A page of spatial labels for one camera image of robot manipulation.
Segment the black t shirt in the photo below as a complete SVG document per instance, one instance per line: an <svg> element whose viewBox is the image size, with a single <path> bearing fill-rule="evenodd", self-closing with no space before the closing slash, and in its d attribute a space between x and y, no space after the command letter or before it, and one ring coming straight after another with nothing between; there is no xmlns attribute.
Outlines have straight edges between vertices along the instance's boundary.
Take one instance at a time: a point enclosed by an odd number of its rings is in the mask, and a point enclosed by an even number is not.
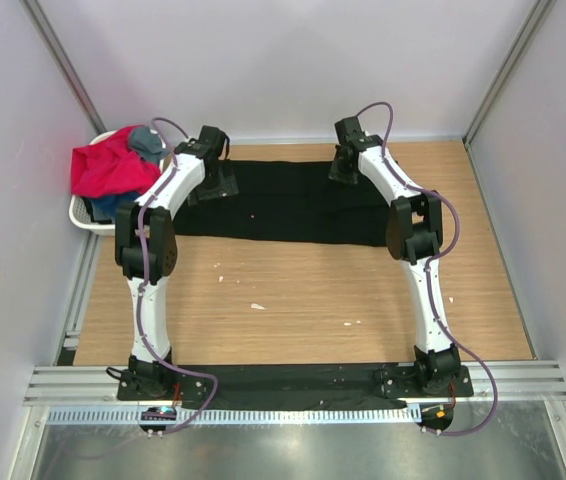
<svg viewBox="0 0 566 480"><path fill-rule="evenodd" d="M179 235L384 247L388 205L372 183L328 178L330 163L235 161L238 193L184 204Z"/></svg>

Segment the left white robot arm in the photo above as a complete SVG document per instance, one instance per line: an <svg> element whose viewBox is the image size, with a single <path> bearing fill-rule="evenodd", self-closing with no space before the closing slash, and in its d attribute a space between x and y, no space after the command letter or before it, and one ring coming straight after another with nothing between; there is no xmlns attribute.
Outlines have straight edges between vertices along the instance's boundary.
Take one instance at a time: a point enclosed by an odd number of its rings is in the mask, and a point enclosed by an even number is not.
<svg viewBox="0 0 566 480"><path fill-rule="evenodd" d="M163 400L176 391L181 374L172 364L167 328L169 278L178 258L174 218L186 203L238 193L229 152L229 136L205 125L169 150L169 164L146 193L117 208L115 262L127 280L134 320L127 368L107 370L119 382L119 400Z"/></svg>

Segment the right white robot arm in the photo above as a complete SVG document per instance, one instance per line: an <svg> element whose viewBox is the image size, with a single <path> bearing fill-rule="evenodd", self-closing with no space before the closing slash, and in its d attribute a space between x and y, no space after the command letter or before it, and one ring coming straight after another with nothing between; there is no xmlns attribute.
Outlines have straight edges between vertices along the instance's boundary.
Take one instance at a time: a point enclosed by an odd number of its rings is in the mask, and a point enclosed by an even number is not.
<svg viewBox="0 0 566 480"><path fill-rule="evenodd" d="M423 394L447 390L461 369L450 338L439 279L443 245L441 196L405 173L378 135L366 133L357 117L335 123L336 152L329 178L355 185L368 179L389 207L385 241L406 275L416 320L413 380Z"/></svg>

